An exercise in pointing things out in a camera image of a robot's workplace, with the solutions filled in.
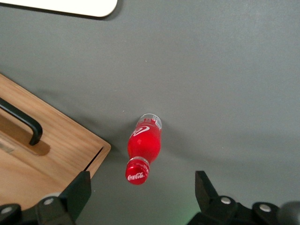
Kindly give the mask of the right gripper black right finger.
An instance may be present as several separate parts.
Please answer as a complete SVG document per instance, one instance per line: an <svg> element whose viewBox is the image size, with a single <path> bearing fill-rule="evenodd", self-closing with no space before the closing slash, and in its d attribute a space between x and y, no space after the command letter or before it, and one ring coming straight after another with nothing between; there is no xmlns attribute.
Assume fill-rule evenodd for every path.
<svg viewBox="0 0 300 225"><path fill-rule="evenodd" d="M282 208L255 202L247 208L229 196L219 195L204 171L195 172L195 196L200 212L189 225L288 225L289 215Z"/></svg>

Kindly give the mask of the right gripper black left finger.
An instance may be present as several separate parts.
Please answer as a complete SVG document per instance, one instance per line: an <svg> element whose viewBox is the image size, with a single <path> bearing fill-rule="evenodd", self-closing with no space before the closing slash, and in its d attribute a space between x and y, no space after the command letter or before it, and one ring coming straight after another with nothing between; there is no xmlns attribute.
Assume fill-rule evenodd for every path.
<svg viewBox="0 0 300 225"><path fill-rule="evenodd" d="M29 209L16 203L0 207L2 225L74 225L91 196L90 172L80 172L58 195L48 196Z"/></svg>

